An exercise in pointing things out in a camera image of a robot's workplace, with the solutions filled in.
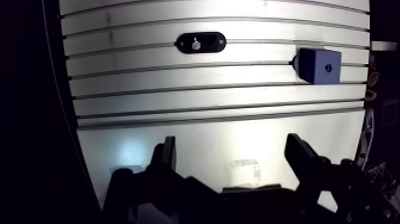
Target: cable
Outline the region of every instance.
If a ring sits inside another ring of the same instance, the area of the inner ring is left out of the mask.
[[[365,165],[367,164],[368,158],[370,156],[372,141],[374,140],[374,132],[375,132],[375,118],[374,118],[374,110],[372,108],[368,108],[365,110],[365,135],[370,132],[370,140],[368,142],[368,146],[365,152],[365,160],[362,162],[361,170],[365,169]]]
[[[84,173],[86,182],[87,182],[87,184],[88,184],[88,186],[89,186],[89,189],[92,191],[92,194],[93,194],[93,195],[96,195],[95,192],[94,192],[94,190],[93,190],[93,188],[92,188],[92,185],[91,185],[91,183],[90,183],[90,181],[89,181],[89,177],[87,176],[87,173],[85,172],[85,167],[83,166],[83,163],[82,163],[82,161],[81,161],[81,159],[80,159],[80,156],[79,156],[79,153],[78,153],[78,147],[77,147],[77,145],[76,145],[76,143],[75,143],[75,141],[74,141],[73,134],[72,134],[72,131],[71,131],[71,127],[70,127],[70,124],[69,124],[69,122],[68,122],[68,119],[67,119],[67,115],[66,115],[66,113],[65,113],[65,110],[64,110],[64,105],[63,105],[63,102],[62,102],[62,98],[61,98],[61,94],[60,94],[60,89],[59,89],[59,87],[58,87],[57,76],[55,75],[53,56],[52,56],[52,54],[51,54],[51,46],[50,46],[49,32],[48,32],[47,21],[46,21],[46,8],[45,8],[45,2],[44,2],[44,0],[42,0],[42,12],[43,12],[43,22],[44,22],[44,25],[45,25],[46,43],[47,43],[47,49],[48,49],[49,58],[50,58],[51,70],[52,70],[52,74],[53,74],[53,79],[54,79],[55,87],[56,87],[56,90],[57,90],[58,100],[59,100],[59,102],[60,102],[60,106],[61,106],[61,110],[62,110],[62,115],[63,115],[64,121],[65,121],[65,123],[66,123],[66,125],[67,125],[68,134],[70,135],[70,138],[71,138],[73,147],[74,147],[74,149],[75,149],[76,156],[77,156],[77,158],[78,158],[78,162],[79,162],[79,164],[80,164],[80,167],[81,167],[82,170],[84,171],[83,173]]]

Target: bolt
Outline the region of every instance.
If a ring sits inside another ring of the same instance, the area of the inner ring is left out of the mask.
[[[392,214],[390,213],[389,210],[384,210],[384,211],[383,211],[383,214],[385,214],[385,216],[386,216],[387,218],[390,218],[390,216],[392,215]]]
[[[201,48],[201,43],[197,41],[197,38],[195,38],[195,41],[192,43],[192,49],[197,51]]]

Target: black mount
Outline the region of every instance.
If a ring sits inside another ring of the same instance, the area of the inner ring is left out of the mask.
[[[216,53],[226,46],[226,38],[219,32],[184,33],[175,42],[184,54]]]
[[[300,184],[296,191],[279,186],[227,188],[218,194],[195,178],[182,178],[176,166],[175,137],[158,144],[142,173],[116,170],[103,214],[106,223],[127,223],[132,208],[152,203],[179,223],[395,223],[396,210],[351,160],[340,165],[318,154],[296,134],[287,136],[285,157]],[[330,191],[336,213],[317,204]]]

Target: blue cube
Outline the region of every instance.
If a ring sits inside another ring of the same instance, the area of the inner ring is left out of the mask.
[[[325,49],[301,48],[298,54],[299,77],[313,85],[340,82],[342,53]]]

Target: metal panel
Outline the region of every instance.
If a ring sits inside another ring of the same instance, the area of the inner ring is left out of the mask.
[[[280,1],[161,1],[88,12],[61,20],[62,33],[185,18],[252,17],[317,21],[369,29],[369,16],[337,8]]]
[[[100,8],[113,6],[123,3],[135,3],[135,2],[143,2],[143,0],[90,0],[90,1],[82,1],[82,0],[60,0],[60,11],[61,14],[69,14],[75,13],[84,10],[90,10],[92,8]],[[343,7],[354,8],[363,11],[369,11],[369,2],[368,0],[312,0],[307,3],[312,4],[313,2],[321,2],[332,5],[340,5]]]
[[[341,82],[367,81],[368,68],[342,67]],[[179,88],[235,85],[306,84],[292,66],[228,66],[173,69],[100,76],[70,81],[72,96],[113,92],[162,91]]]
[[[372,51],[396,51],[397,50],[396,42],[387,42],[387,41],[372,41],[371,50]]]
[[[296,55],[298,47],[296,45],[272,43],[231,43],[218,54],[194,55],[182,54],[175,47],[142,49],[69,59],[67,60],[67,70],[69,76],[76,76],[88,73],[179,64],[253,63],[265,61],[280,63],[285,61],[288,63]],[[324,48],[342,52],[343,63],[368,63],[368,50],[331,46]]]
[[[123,95],[74,101],[77,116],[130,111],[174,110],[277,104],[339,99],[361,99],[365,85],[271,86],[207,89],[155,94]]]
[[[266,114],[298,113],[306,111],[324,111],[338,110],[346,108],[362,108],[363,101],[353,102],[331,102],[321,104],[304,104],[304,105],[280,105],[276,107],[252,107],[239,108],[228,110],[205,110],[191,111],[182,113],[164,113],[164,114],[146,114],[132,116],[117,116],[117,117],[97,117],[90,119],[78,119],[78,125],[93,126],[93,125],[120,125],[134,123],[153,123],[153,122],[171,122],[183,120],[199,120],[199,119],[216,119],[223,117],[243,117],[243,116],[259,116]]]
[[[230,40],[312,41],[369,46],[368,32],[296,23],[260,21],[219,21],[207,23],[175,23],[130,27],[67,38],[66,55],[129,46],[174,43],[182,33],[218,31]]]
[[[225,186],[280,183],[295,189],[298,180],[285,160],[288,133],[297,133],[334,164],[353,159],[364,112],[239,122],[198,123],[78,131],[90,178],[103,204],[111,170],[146,167],[157,143],[177,138],[177,172],[194,176],[216,191]],[[249,161],[237,167],[237,161]]]

